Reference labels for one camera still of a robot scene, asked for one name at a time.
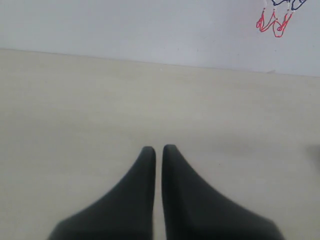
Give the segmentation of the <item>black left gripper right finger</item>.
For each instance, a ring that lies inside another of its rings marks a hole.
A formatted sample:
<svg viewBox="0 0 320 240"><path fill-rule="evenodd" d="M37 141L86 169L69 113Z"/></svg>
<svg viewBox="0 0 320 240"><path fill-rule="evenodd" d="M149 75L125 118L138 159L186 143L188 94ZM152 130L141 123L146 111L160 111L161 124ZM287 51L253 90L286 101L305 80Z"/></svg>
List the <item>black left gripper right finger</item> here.
<svg viewBox="0 0 320 240"><path fill-rule="evenodd" d="M276 224L211 187L176 145L162 152L161 193L168 240L282 240Z"/></svg>

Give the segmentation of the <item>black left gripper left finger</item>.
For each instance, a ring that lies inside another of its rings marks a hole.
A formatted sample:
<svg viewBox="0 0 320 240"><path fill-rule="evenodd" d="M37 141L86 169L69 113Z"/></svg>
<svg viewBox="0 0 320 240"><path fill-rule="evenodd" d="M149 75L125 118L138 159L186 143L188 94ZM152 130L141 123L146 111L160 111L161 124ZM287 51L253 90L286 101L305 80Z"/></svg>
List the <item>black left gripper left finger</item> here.
<svg viewBox="0 0 320 240"><path fill-rule="evenodd" d="M126 175L102 198L62 220L50 240L151 240L156 152L141 149Z"/></svg>

